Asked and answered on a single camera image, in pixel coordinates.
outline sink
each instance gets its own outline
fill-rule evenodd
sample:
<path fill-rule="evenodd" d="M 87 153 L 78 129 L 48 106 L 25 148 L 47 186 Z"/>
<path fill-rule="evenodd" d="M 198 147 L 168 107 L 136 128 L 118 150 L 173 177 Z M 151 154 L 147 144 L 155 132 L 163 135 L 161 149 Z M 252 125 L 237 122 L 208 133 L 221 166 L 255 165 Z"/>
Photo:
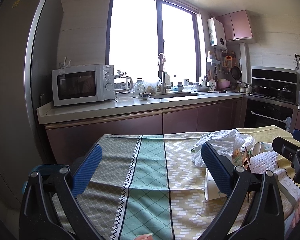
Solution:
<path fill-rule="evenodd" d="M 190 93 L 190 92 L 175 92 L 175 93 L 162 93 L 151 95 L 151 98 L 162 99 L 162 98 L 178 98 L 178 97 L 189 97 L 189 96 L 199 96 L 200 94 Z"/>

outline pink bowl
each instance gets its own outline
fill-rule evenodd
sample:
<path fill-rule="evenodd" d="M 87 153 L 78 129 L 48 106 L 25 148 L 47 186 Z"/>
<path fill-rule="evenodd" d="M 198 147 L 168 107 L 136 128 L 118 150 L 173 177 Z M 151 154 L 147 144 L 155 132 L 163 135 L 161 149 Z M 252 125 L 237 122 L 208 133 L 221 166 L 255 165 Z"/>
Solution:
<path fill-rule="evenodd" d="M 218 83 L 218 89 L 228 88 L 229 86 L 230 86 L 229 80 Z"/>

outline kettle handle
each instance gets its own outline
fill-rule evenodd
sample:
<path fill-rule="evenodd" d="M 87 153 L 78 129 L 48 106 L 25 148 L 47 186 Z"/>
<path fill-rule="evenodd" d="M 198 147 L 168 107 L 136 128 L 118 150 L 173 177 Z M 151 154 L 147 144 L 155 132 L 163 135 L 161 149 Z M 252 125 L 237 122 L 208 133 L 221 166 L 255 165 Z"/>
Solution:
<path fill-rule="evenodd" d="M 126 79 L 126 90 L 129 91 L 131 89 L 133 89 L 133 81 L 131 77 L 125 76 Z"/>

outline oven handle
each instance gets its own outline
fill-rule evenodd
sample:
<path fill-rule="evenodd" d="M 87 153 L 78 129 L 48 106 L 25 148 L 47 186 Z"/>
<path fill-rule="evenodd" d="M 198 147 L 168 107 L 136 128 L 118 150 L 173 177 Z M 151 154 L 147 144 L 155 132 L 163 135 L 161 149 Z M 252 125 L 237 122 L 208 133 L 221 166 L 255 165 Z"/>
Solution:
<path fill-rule="evenodd" d="M 253 111 L 251 111 L 251 114 L 258 115 L 258 116 L 265 117 L 265 118 L 269 118 L 269 119 L 272 119 L 272 120 L 275 120 L 275 121 L 278 121 L 278 122 L 286 123 L 286 120 L 279 120 L 279 119 L 275 119 L 275 118 L 272 118 L 272 117 L 269 117 L 269 116 L 265 116 L 265 115 L 262 115 L 262 114 L 256 114 Z"/>

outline patterned tablecloth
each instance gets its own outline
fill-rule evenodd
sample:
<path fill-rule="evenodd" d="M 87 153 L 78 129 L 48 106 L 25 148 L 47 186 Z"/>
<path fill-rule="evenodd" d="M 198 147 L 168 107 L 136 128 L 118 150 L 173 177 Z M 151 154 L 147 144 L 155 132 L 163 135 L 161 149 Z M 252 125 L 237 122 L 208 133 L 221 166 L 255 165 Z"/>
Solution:
<path fill-rule="evenodd" d="M 239 132 L 263 142 L 281 136 L 300 146 L 275 126 Z M 132 240 L 147 233 L 154 240 L 197 239 L 226 200 L 205 200 L 205 168 L 192 163 L 191 149 L 203 134 L 103 136 L 98 142 L 102 161 L 77 196 L 98 232 L 105 239 Z M 279 157 L 278 165 L 292 175 L 288 161 Z M 293 207 L 284 196 L 282 202 L 287 217 Z M 54 203 L 63 226 L 72 231 L 56 195 Z M 245 201 L 231 231 L 240 227 L 247 208 Z"/>

